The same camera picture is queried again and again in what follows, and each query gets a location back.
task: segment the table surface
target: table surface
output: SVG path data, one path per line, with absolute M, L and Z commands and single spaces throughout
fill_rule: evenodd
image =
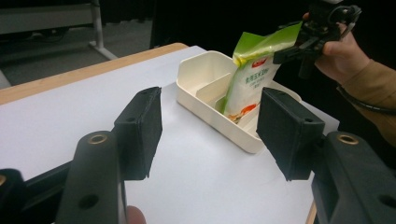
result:
M 203 52 L 176 43 L 0 90 L 0 169 L 29 179 L 71 161 L 79 138 L 111 130 L 136 93 L 159 86 L 150 178 L 125 183 L 148 223 L 312 223 L 312 176 L 286 181 L 266 148 L 246 153 L 177 103 L 179 63 Z

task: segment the white tray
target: white tray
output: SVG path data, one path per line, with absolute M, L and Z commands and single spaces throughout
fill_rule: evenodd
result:
M 265 148 L 256 133 L 259 106 L 233 123 L 217 110 L 217 104 L 225 96 L 236 65 L 233 60 L 217 51 L 207 51 L 181 61 L 177 74 L 177 101 L 210 126 L 225 135 L 249 153 Z M 270 88 L 288 93 L 301 102 L 294 91 L 272 81 Z

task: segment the metal stand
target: metal stand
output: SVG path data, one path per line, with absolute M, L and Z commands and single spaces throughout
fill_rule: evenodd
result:
M 93 23 L 95 41 L 90 46 L 109 60 L 118 58 L 105 49 L 99 0 L 66 6 L 2 8 L 0 21 L 0 35 Z M 0 71 L 0 89 L 10 86 Z

